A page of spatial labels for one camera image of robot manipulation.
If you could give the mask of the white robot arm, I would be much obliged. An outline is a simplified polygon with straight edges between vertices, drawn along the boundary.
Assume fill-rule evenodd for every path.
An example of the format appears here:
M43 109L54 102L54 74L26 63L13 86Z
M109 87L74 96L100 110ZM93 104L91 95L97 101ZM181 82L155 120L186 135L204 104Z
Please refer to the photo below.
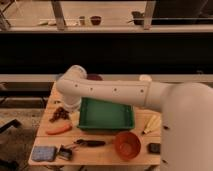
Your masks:
M196 82L96 81L71 66L56 82L73 111L83 97L162 114L160 171L213 171L213 88Z

